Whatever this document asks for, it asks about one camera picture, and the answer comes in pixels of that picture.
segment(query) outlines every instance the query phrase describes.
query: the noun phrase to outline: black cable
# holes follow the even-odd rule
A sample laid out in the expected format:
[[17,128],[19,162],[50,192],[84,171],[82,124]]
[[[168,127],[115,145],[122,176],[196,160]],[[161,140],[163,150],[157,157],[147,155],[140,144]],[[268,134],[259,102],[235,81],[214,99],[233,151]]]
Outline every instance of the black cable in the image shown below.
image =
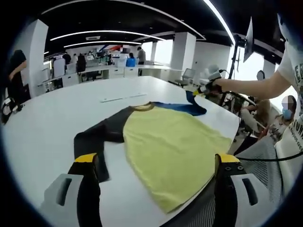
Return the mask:
[[282,161],[287,161],[294,159],[296,157],[299,157],[303,155],[303,152],[300,152],[296,155],[292,155],[289,157],[284,157],[284,158],[275,158],[275,159],[259,159],[259,158],[244,158],[244,157],[236,157],[239,160],[244,160],[244,161],[256,161],[256,162],[282,162]]

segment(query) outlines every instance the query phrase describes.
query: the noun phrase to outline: gray shirt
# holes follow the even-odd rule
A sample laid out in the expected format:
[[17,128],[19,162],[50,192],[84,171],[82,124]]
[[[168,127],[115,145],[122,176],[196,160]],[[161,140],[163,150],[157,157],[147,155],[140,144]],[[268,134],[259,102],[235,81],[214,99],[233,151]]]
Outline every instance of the gray shirt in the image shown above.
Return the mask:
[[139,52],[138,52],[138,59],[139,59],[139,62],[146,61],[145,51],[143,49],[139,50]]

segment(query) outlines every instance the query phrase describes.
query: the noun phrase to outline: computer monitor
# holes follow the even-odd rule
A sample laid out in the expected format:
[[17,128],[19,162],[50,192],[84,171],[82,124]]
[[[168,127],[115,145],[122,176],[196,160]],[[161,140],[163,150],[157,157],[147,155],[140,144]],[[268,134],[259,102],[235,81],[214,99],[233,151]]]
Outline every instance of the computer monitor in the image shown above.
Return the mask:
[[250,26],[248,27],[245,41],[246,42],[245,42],[245,51],[244,51],[243,62],[245,62],[253,53],[254,36],[253,36],[252,17],[250,17]]

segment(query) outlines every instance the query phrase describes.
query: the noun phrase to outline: black sleeve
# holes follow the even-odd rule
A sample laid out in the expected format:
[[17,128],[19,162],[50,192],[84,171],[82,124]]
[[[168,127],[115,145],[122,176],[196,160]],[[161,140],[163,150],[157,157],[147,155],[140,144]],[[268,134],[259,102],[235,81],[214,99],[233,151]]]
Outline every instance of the black sleeve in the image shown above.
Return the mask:
[[24,53],[23,53],[22,50],[16,50],[14,52],[14,55],[12,56],[12,59],[13,59],[13,61],[15,63],[15,68],[16,68],[20,64],[22,64],[23,62],[25,62],[27,58],[25,57],[25,55],[24,55]]
[[123,128],[132,114],[131,107],[125,108],[113,116],[101,121],[74,138],[75,159],[92,153],[98,154],[98,180],[106,181],[109,178],[104,157],[104,141],[123,143]]

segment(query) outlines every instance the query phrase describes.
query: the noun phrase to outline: face mask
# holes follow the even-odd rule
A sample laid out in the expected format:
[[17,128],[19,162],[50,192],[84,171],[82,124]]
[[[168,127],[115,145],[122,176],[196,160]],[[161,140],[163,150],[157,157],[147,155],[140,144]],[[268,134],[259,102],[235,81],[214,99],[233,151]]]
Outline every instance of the face mask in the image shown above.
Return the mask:
[[284,109],[282,110],[282,114],[283,114],[283,118],[285,120],[290,120],[292,118],[292,112],[291,110],[288,110],[288,109]]

